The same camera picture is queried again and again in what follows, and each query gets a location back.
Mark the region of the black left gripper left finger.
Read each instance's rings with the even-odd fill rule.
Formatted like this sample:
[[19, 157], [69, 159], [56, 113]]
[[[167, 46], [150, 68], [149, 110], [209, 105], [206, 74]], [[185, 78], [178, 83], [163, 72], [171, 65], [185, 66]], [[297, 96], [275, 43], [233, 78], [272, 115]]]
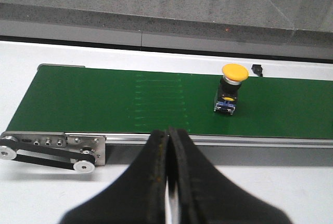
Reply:
[[168, 135], [154, 130], [126, 171], [61, 223], [165, 223]]

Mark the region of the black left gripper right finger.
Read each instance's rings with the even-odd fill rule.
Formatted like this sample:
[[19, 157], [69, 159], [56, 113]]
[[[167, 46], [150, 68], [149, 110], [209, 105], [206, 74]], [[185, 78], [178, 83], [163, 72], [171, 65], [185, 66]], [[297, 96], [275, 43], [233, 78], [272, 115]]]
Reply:
[[184, 129], [169, 129], [180, 223], [291, 223], [220, 173]]

